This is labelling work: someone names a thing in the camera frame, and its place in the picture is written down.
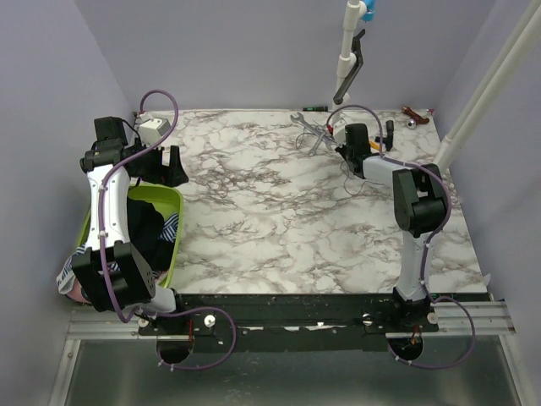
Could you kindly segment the blue white striped garment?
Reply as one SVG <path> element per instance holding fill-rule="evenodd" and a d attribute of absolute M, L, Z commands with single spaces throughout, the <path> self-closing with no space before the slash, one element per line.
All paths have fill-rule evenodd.
<path fill-rule="evenodd" d="M 178 235 L 177 226 L 179 225 L 180 217 L 177 213 L 170 215 L 164 222 L 161 234 L 158 237 L 158 242 L 174 244 Z M 75 252 L 64 262 L 63 269 L 56 277 L 57 289 L 60 294 L 67 295 L 72 289 L 76 276 L 73 271 L 73 259 L 76 255 L 85 252 L 86 243 L 82 243 Z"/>

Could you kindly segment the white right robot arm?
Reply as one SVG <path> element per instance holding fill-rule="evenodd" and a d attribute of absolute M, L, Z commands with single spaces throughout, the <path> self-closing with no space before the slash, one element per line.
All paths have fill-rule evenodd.
<path fill-rule="evenodd" d="M 363 123 L 345 126 L 337 148 L 353 175 L 391 187 L 394 217 L 402 230 L 402 264 L 392 291 L 390 324 L 410 330 L 430 309 L 429 263 L 434 238 L 450 216 L 450 196 L 434 164 L 399 162 L 371 151 Z"/>

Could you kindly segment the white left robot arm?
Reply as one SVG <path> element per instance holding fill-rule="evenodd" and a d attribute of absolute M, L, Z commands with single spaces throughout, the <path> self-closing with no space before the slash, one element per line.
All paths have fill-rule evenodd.
<path fill-rule="evenodd" d="M 167 271 L 177 246 L 179 211 L 164 217 L 151 203 L 129 197 L 132 178 L 170 189 L 186 184 L 180 152 L 171 149 L 163 164 L 161 143 L 172 132 L 164 118 L 145 120 L 129 142 L 125 120 L 95 120 L 96 141 L 80 159 L 91 195 L 88 234 L 80 250 L 58 278 L 61 294 L 90 303 L 95 310 L 114 311 L 121 321 L 137 313 L 158 315 L 170 334 L 187 325 L 174 290 L 157 278 Z"/>

